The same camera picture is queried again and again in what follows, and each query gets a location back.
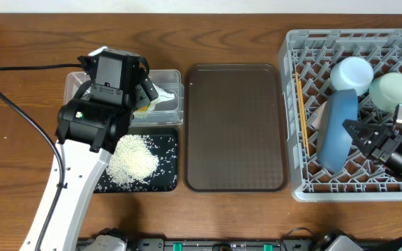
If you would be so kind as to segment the yellow green snack wrapper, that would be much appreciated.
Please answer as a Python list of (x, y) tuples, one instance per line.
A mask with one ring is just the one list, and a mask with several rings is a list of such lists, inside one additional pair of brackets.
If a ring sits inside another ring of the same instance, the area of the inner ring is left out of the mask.
[(149, 109), (149, 105), (145, 105), (144, 107), (141, 107), (140, 109), (136, 110), (135, 113), (146, 112), (148, 109)]

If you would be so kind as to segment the white tissue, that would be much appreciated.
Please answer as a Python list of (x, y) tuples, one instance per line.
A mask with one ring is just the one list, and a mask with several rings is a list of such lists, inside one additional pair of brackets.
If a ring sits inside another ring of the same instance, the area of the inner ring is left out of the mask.
[(148, 111), (155, 110), (157, 104), (159, 104), (161, 102), (174, 100), (174, 94), (173, 93), (168, 93), (167, 91), (163, 90), (159, 86), (156, 86), (155, 84), (154, 84), (154, 88), (157, 91), (158, 97), (157, 97), (157, 99), (152, 100), (150, 102), (150, 105), (148, 106)]

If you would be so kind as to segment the dark blue plate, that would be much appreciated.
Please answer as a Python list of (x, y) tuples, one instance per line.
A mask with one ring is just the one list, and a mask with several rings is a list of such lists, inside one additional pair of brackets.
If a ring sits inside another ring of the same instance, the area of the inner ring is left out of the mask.
[(345, 120), (357, 120), (358, 100), (354, 89), (333, 93), (325, 103), (318, 130), (317, 159), (331, 173), (343, 170), (352, 138), (343, 127)]

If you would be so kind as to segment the mint green bowl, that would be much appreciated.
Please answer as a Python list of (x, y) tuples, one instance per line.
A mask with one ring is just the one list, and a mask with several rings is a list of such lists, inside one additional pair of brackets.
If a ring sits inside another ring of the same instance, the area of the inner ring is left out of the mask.
[(384, 112), (392, 113), (402, 104), (402, 74), (387, 73), (372, 81), (369, 87), (372, 103)]

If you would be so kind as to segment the pink cup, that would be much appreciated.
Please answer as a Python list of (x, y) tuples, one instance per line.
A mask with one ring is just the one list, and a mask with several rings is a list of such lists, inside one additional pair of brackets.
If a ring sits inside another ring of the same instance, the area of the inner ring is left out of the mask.
[(320, 123), (321, 123), (321, 119), (322, 119), (322, 115), (323, 115), (326, 103), (327, 102), (324, 102), (323, 104), (321, 104), (321, 106), (319, 106), (313, 113), (315, 115), (315, 117), (313, 119), (313, 122), (311, 123), (311, 126), (316, 130), (318, 130), (320, 128)]

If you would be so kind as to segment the light blue bowl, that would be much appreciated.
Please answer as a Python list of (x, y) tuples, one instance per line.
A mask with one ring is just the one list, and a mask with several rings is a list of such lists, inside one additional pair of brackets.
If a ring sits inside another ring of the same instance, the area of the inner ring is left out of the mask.
[(366, 93), (373, 81), (374, 71), (368, 61), (350, 56), (337, 63), (330, 73), (336, 91), (354, 89), (358, 96)]

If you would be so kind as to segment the white rice pile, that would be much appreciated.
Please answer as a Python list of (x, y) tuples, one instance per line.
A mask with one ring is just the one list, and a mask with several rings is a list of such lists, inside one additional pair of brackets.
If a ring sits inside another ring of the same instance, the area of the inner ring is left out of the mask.
[(159, 159), (154, 155), (149, 138), (142, 135), (125, 135), (117, 143), (106, 169), (117, 185), (145, 182), (157, 169)]

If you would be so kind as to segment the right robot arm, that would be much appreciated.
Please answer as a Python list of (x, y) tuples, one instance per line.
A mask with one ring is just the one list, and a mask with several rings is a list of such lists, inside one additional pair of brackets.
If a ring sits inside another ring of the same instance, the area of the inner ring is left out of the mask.
[[(383, 125), (365, 124), (345, 120), (343, 127), (353, 140), (353, 144), (363, 155), (380, 165), (390, 176), (402, 179), (402, 135)], [(402, 237), (373, 248), (379, 251), (402, 250)]]

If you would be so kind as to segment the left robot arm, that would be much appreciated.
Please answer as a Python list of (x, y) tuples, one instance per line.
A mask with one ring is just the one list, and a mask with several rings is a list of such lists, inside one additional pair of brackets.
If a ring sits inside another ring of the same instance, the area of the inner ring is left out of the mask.
[(128, 134), (132, 111), (82, 99), (83, 84), (58, 115), (57, 159), (22, 250), (73, 250), (104, 171), (139, 180), (159, 164), (143, 136)]

